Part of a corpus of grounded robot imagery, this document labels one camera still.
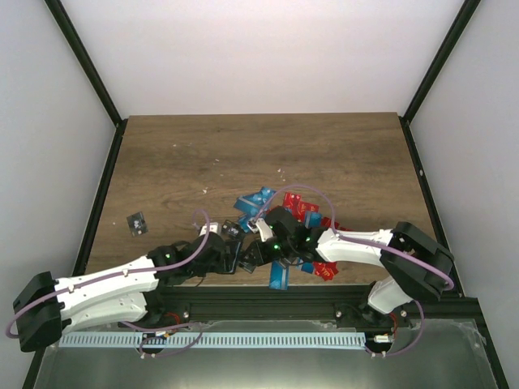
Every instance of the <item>small black object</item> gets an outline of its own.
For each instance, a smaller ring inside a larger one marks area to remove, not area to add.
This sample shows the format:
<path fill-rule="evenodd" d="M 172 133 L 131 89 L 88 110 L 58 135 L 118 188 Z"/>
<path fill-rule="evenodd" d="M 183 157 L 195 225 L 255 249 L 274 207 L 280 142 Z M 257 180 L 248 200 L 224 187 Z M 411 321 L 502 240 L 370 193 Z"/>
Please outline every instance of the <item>small black object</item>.
<path fill-rule="evenodd" d="M 142 212 L 137 212 L 127 217 L 128 227 L 130 227 L 131 235 L 137 237 L 148 231 L 146 220 Z"/>
<path fill-rule="evenodd" d="M 240 224 L 234 223 L 230 220 L 226 220 L 221 226 L 222 233 L 232 237 L 234 239 L 242 240 L 245 237 L 245 231 L 243 231 Z"/>
<path fill-rule="evenodd" d="M 36 299 L 54 292 L 55 285 L 50 271 L 34 276 L 13 302 L 14 311 L 19 312 Z M 62 337 L 60 309 L 61 306 L 58 303 L 58 299 L 52 297 L 30 309 L 16 320 L 19 346 L 24 353 L 30 353 L 39 348 L 50 346 Z"/>

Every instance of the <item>wooden surface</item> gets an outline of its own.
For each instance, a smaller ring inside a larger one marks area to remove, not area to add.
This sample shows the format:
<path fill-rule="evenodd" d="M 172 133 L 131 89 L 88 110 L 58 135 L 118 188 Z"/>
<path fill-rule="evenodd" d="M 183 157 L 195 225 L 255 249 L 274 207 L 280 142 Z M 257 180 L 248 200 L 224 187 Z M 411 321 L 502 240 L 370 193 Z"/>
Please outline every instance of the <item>wooden surface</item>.
<path fill-rule="evenodd" d="M 87 272 L 129 262 L 156 246 L 193 240 L 196 208 L 216 221 L 236 220 L 239 195 L 294 183 L 321 189 L 347 228 L 390 229 L 407 220 L 434 236 L 395 113 L 131 117 Z M 329 215 L 325 201 L 307 190 L 297 193 Z M 136 212 L 144 214 L 149 231 L 132 237 L 127 216 Z M 339 269 L 334 284 L 364 284 L 387 275 L 358 263 L 340 263 Z M 212 274 L 203 285 L 267 284 L 269 272 L 266 265 L 253 274 L 242 269 L 233 276 Z M 290 269 L 290 284 L 323 282 Z"/>

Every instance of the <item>purple cable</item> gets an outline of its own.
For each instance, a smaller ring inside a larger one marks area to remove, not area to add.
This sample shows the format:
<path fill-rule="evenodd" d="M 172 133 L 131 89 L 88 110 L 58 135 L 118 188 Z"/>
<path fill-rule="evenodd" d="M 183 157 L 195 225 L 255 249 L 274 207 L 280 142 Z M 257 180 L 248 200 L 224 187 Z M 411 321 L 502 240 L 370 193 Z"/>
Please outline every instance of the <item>purple cable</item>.
<path fill-rule="evenodd" d="M 189 348 L 193 347 L 195 344 L 197 344 L 200 340 L 200 338 L 202 337 L 202 327 L 200 325 L 200 323 L 197 323 L 197 322 L 193 322 L 193 323 L 184 323 L 184 324 L 175 324 L 174 326 L 168 326 L 168 327 L 163 327 L 163 328 L 144 328 L 144 327 L 139 327 L 139 326 L 136 326 L 135 324 L 133 323 L 129 323 L 129 322 L 121 322 L 121 324 L 124 324 L 125 326 L 129 327 L 129 328 L 132 328 L 136 331 L 141 331 L 141 332 L 146 332 L 146 331 L 152 331 L 152 332 L 156 332 L 156 331 L 169 331 L 169 330 L 176 330 L 178 328 L 184 328 L 184 327 L 191 327 L 191 326 L 198 326 L 198 328 L 200 329 L 200 333 L 199 335 L 195 338 L 195 340 L 193 340 L 191 343 L 189 343 L 187 346 L 185 347 L 182 347 L 178 350 L 174 350 L 174 351 L 171 351 L 169 353 L 160 353 L 160 354 L 155 354 L 155 357 L 156 358 L 163 358 L 163 357 L 170 357 L 174 354 L 179 354 L 179 353 L 183 353 L 184 351 L 187 351 Z M 162 339 L 160 336 L 153 336 L 151 338 L 147 338 L 147 339 L 143 339 L 142 342 L 140 342 L 139 344 L 139 351 L 142 355 L 145 354 L 144 350 L 143 350 L 143 346 L 147 343 L 147 342 L 150 342 L 151 340 L 154 340 L 154 339 Z"/>
<path fill-rule="evenodd" d="M 193 254 L 191 254 L 189 257 L 187 257 L 186 259 L 184 259 L 183 261 L 181 261 L 179 263 L 173 263 L 171 265 L 160 266 L 160 267 L 146 267 L 146 268 L 143 268 L 143 269 L 131 269 L 131 270 L 128 270 L 127 274 L 145 273 L 147 271 L 167 271 L 167 270 L 172 270 L 172 269 L 176 269 L 177 267 L 181 267 L 181 266 L 185 265 L 186 263 L 189 263 L 190 261 L 195 259 L 196 256 L 200 253 L 200 251 L 202 251 L 202 249 L 204 248 L 205 244 L 207 243 L 207 241 L 209 239 L 209 232 L 210 232 L 209 228 L 211 226 L 211 221 L 210 221 L 209 215 L 208 215 L 208 213 L 206 211 L 204 211 L 203 209 L 197 209 L 195 211 L 195 213 L 201 213 L 204 216 L 207 232 L 204 234 L 204 239 L 202 239 L 202 242 L 200 243 L 200 246 L 198 246 L 198 248 L 195 250 L 195 252 Z M 104 280 L 109 280 L 111 278 L 118 277 L 118 276 L 125 276 L 125 274 L 124 274 L 123 271 L 116 271 L 115 273 L 110 273 L 110 274 L 106 274 L 104 276 L 99 276 L 97 278 L 93 278 L 91 280 L 83 281 L 83 282 L 80 282 L 78 284 L 74 284 L 74 290 L 82 288 L 84 286 L 95 284 L 97 282 L 101 282 L 101 281 L 104 281 Z M 60 294 L 69 293 L 69 292 L 70 292 L 69 288 L 59 289 L 59 290 L 57 290 L 55 292 L 46 294 L 43 297 L 40 297 L 40 298 L 36 299 L 35 301 L 31 302 L 30 304 L 27 304 L 24 308 L 22 308 L 21 310 L 16 312 L 15 315 L 13 316 L 13 319 L 7 324 L 7 327 L 6 327 L 6 330 L 5 330 L 6 336 L 8 338 L 11 338 L 11 339 L 18 339 L 19 335 L 18 334 L 13 334 L 11 332 L 11 328 L 15 324 L 16 320 L 21 318 L 25 313 L 27 313 L 29 310 L 31 310 L 35 306 L 41 304 L 42 302 L 45 302 L 45 301 L 49 300 L 50 298 L 59 296 Z"/>
<path fill-rule="evenodd" d="M 448 284 L 447 290 L 451 290 L 454 288 L 454 282 L 453 282 L 453 280 L 451 280 L 451 278 L 447 274 L 443 273 L 442 271 L 439 271 L 438 269 L 431 266 L 430 264 L 425 263 L 425 262 L 421 261 L 420 259 L 417 259 L 403 251 L 400 251 L 393 247 L 383 245 L 378 242 L 372 242 L 372 241 L 368 241 L 366 239 L 357 239 L 354 237 L 345 237 L 343 235 L 340 235 L 337 232 L 337 229 L 335 228 L 335 208 L 333 207 L 332 202 L 323 192 L 314 188 L 313 186 L 304 185 L 304 184 L 293 184 L 293 185 L 287 185 L 287 186 L 282 187 L 265 203 L 265 205 L 262 206 L 262 208 L 258 211 L 258 215 L 256 215 L 256 217 L 254 218 L 254 221 L 258 220 L 260 218 L 260 215 L 268 209 L 268 206 L 270 205 L 270 203 L 274 200 L 274 198 L 276 196 L 278 196 L 281 192 L 284 192 L 288 189 L 294 189 L 294 188 L 305 188 L 308 190 L 312 190 L 316 194 L 320 195 L 324 200 L 326 200 L 326 202 L 330 206 L 330 209 L 332 210 L 332 218 L 331 218 L 332 221 L 331 221 L 330 227 L 331 227 L 333 233 L 335 233 L 336 236 L 339 239 L 341 239 L 342 241 L 357 243 L 359 245 L 371 246 L 371 247 L 375 247 L 376 249 L 381 249 L 381 250 L 387 251 L 391 254 L 398 255 L 399 257 L 406 259 L 416 265 L 419 265 L 420 267 L 423 267 L 427 271 L 430 271 L 431 273 L 433 273 L 433 274 L 437 275 L 438 277 L 440 277 L 441 279 L 443 279 Z"/>
<path fill-rule="evenodd" d="M 418 311 L 420 312 L 420 329 L 418 330 L 418 335 L 416 335 L 416 338 L 410 343 L 409 346 L 404 347 L 402 350 L 398 350 L 394 353 L 386 354 L 386 357 L 396 357 L 398 355 L 401 355 L 403 353 L 407 353 L 409 350 L 411 350 L 420 340 L 423 334 L 423 328 L 425 327 L 425 314 L 423 313 L 422 305 L 418 302 L 418 300 L 413 300 L 416 306 L 418 307 Z M 368 347 L 366 347 L 366 351 L 370 353 L 371 355 L 376 355 L 377 353 L 372 352 Z"/>

